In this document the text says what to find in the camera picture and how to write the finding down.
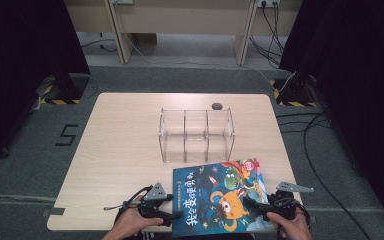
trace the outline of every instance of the black cable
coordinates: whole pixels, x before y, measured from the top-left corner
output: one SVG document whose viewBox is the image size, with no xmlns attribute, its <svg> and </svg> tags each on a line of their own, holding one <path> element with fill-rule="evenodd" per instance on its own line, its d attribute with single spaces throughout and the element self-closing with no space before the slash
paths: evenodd
<svg viewBox="0 0 384 240">
<path fill-rule="evenodd" d="M 114 39 L 100 39 L 100 40 L 92 41 L 92 42 L 90 42 L 88 44 L 82 45 L 82 47 L 87 47 L 87 46 L 89 46 L 91 44 L 94 44 L 94 43 L 97 43 L 97 42 L 105 42 L 105 41 L 115 41 L 115 40 Z"/>
<path fill-rule="evenodd" d="M 319 127 L 323 127 L 323 128 L 333 128 L 332 126 L 325 126 L 325 125 L 321 124 L 322 122 L 325 122 L 325 121 L 329 121 L 329 119 L 320 120 L 320 121 L 314 123 L 311 127 L 319 126 Z M 295 124 L 295 123 L 307 123 L 308 124 L 308 122 L 286 122 L 286 123 L 279 123 L 279 126 L 288 125 L 288 124 Z"/>
<path fill-rule="evenodd" d="M 251 42 L 254 44 L 255 48 L 257 48 L 258 50 L 261 50 L 261 51 L 264 52 L 264 53 L 267 53 L 267 52 L 268 52 L 268 50 L 266 50 L 266 49 L 264 49 L 263 47 L 261 47 L 260 45 L 258 45 L 258 43 L 255 41 L 255 39 L 254 39 L 253 36 L 251 36 L 249 39 L 250 39 Z M 274 52 L 272 52 L 271 54 L 276 55 L 276 56 L 278 56 L 278 57 L 281 57 L 281 56 L 282 56 L 282 55 L 280 55 L 280 54 L 278 54 L 278 53 L 274 53 Z"/>
<path fill-rule="evenodd" d="M 270 21 L 269 21 L 269 19 L 267 18 L 267 15 L 266 15 L 266 12 L 264 11 L 264 9 L 265 9 L 265 5 L 261 8 L 262 9 L 262 11 L 263 11 L 263 16 L 264 16 L 264 18 L 266 19 L 266 22 L 267 22 L 267 24 L 269 25 L 269 28 L 270 28 L 270 31 L 271 31 L 271 33 L 272 33 L 272 41 L 274 41 L 276 44 L 277 44 L 277 46 L 279 47 L 279 49 L 281 49 L 281 51 L 283 51 L 283 46 L 282 46 L 282 44 L 280 43 L 280 40 L 279 40 L 279 37 L 277 36 L 277 32 L 275 32 L 274 30 L 273 30 L 273 28 L 272 28 L 272 26 L 271 26 L 271 24 L 270 24 Z M 275 27 L 277 28 L 277 20 L 276 20 L 276 18 L 278 18 L 278 8 L 276 8 L 275 7 Z"/>
<path fill-rule="evenodd" d="M 102 49 L 105 49 L 105 50 L 107 50 L 108 52 L 115 52 L 115 51 L 117 51 L 117 48 L 116 49 L 113 49 L 113 50 L 110 50 L 110 49 L 108 49 L 108 48 L 106 48 L 104 45 L 99 45 L 99 47 L 100 48 L 102 48 Z"/>
<path fill-rule="evenodd" d="M 264 48 L 262 48 L 260 45 L 258 45 L 256 42 L 255 42 L 255 39 L 253 37 L 250 37 L 250 40 L 252 42 L 252 44 L 254 45 L 255 49 L 258 51 L 258 53 L 260 53 L 261 55 L 263 55 L 264 57 L 267 58 L 267 60 L 269 61 L 269 64 L 273 67 L 273 68 L 278 68 L 278 67 L 275 67 L 271 64 L 271 62 L 275 63 L 276 65 L 279 66 L 279 62 L 274 59 L 273 57 L 270 56 L 269 51 L 268 50 L 265 50 Z"/>
<path fill-rule="evenodd" d="M 115 206 L 115 207 L 104 207 L 104 210 L 105 211 L 108 211 L 108 210 L 112 210 L 112 209 L 115 209 L 115 208 L 119 208 L 119 207 L 123 207 L 123 208 L 128 208 L 129 207 L 129 204 L 132 203 L 133 200 L 135 200 L 135 198 L 141 194 L 142 192 L 144 191 L 147 191 L 149 192 L 149 190 L 152 189 L 152 185 L 149 186 L 149 187 L 144 187 L 142 188 L 141 190 L 139 190 L 137 193 L 135 193 L 129 200 L 127 201 L 124 201 L 121 205 L 118 205 L 118 206 Z"/>
<path fill-rule="evenodd" d="M 324 112 L 315 112 L 315 113 L 292 113 L 292 114 L 284 114 L 284 115 L 278 115 L 276 118 L 282 118 L 282 117 L 293 117 L 293 116 L 306 116 L 306 115 L 318 115 Z"/>
<path fill-rule="evenodd" d="M 322 116 L 323 114 L 325 114 L 325 112 L 322 112 L 318 115 L 316 115 L 310 122 L 309 124 L 307 125 L 307 127 L 305 128 L 304 130 L 304 134 L 303 134 L 303 143 L 304 143 L 304 152 L 305 152 L 305 156 L 307 158 L 307 161 L 308 161 L 308 164 L 310 165 L 314 175 L 316 176 L 317 180 L 320 182 L 320 184 L 322 185 L 322 187 L 326 190 L 326 192 L 332 197 L 333 200 L 335 200 L 335 202 L 345 211 L 345 213 L 351 218 L 351 220 L 354 221 L 354 223 L 357 225 L 357 227 L 361 230 L 361 232 L 364 234 L 364 236 L 366 236 L 367 239 L 370 240 L 370 237 L 369 235 L 366 233 L 366 231 L 363 229 L 363 227 L 360 225 L 360 223 L 358 223 L 358 221 L 354 218 L 354 216 L 351 215 L 351 213 L 347 210 L 347 208 L 330 192 L 330 190 L 327 188 L 327 186 L 323 183 L 322 179 L 320 178 L 319 174 L 317 173 L 316 169 L 314 168 L 313 166 L 313 163 L 311 162 L 311 159 L 310 159 L 310 155 L 308 154 L 308 149 L 307 149 L 307 132 L 308 132 L 308 129 L 311 127 L 311 125 L 313 124 L 313 122 L 320 116 Z"/>
<path fill-rule="evenodd" d="M 274 35 L 277 35 L 277 21 L 279 20 L 279 8 L 277 7 L 277 2 L 273 2 L 274 6 Z"/>
</svg>

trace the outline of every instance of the transparent container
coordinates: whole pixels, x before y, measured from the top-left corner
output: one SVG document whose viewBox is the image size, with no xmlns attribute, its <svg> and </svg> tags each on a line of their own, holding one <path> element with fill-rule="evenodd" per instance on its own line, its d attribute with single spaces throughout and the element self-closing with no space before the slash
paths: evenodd
<svg viewBox="0 0 384 240">
<path fill-rule="evenodd" d="M 161 109 L 159 140 L 164 162 L 229 161 L 235 133 L 230 109 Z"/>
</svg>

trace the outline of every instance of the gray carpet floor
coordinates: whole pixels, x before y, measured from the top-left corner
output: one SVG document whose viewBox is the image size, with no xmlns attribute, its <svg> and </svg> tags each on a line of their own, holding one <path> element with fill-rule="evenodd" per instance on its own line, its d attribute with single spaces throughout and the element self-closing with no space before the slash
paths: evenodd
<svg viewBox="0 0 384 240">
<path fill-rule="evenodd" d="M 289 76 L 275 70 L 264 74 L 269 79 Z M 384 239 L 384 210 L 366 179 L 353 168 L 328 115 L 320 116 L 317 124 L 309 128 L 304 145 L 304 129 L 315 116 L 309 113 L 323 111 L 320 104 L 315 108 L 277 105 L 270 85 L 253 70 L 128 67 L 91 67 L 91 78 L 80 104 L 44 104 L 23 123 L 9 146 L 9 157 L 0 159 L 0 239 L 100 239 L 105 234 L 52 232 L 46 227 L 47 213 L 102 92 L 269 95 L 297 184 L 315 189 L 314 193 L 301 194 L 312 216 L 314 239 L 367 239 L 332 195 L 371 239 Z M 60 138 L 66 124 L 77 125 L 67 132 L 76 135 L 74 142 L 71 146 L 55 146 L 66 141 Z M 258 234 L 256 239 L 276 236 Z"/>
</svg>

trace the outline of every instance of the person's arm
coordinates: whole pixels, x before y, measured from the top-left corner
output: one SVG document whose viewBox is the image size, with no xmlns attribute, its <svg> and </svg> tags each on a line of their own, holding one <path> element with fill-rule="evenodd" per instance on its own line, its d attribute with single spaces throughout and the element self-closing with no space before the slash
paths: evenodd
<svg viewBox="0 0 384 240">
<path fill-rule="evenodd" d="M 112 229 L 102 238 L 102 240 L 121 240 L 132 235 L 137 235 L 139 231 L 149 226 L 158 226 L 163 223 L 161 218 L 143 218 L 137 208 L 129 208 L 121 214 Z"/>
<path fill-rule="evenodd" d="M 280 234 L 283 238 L 288 237 L 291 240 L 312 240 L 304 212 L 297 207 L 295 214 L 296 216 L 293 220 L 287 220 L 279 214 L 272 212 L 268 212 L 267 217 L 271 221 L 282 225 L 283 228 L 280 230 Z"/>
</svg>

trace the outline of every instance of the children's book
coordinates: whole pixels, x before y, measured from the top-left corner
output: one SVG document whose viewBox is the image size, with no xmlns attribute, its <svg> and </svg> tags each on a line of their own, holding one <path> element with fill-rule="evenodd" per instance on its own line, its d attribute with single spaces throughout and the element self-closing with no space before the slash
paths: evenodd
<svg viewBox="0 0 384 240">
<path fill-rule="evenodd" d="M 173 169 L 172 236 L 269 230 L 273 225 L 243 204 L 245 196 L 268 203 L 257 159 Z"/>
</svg>

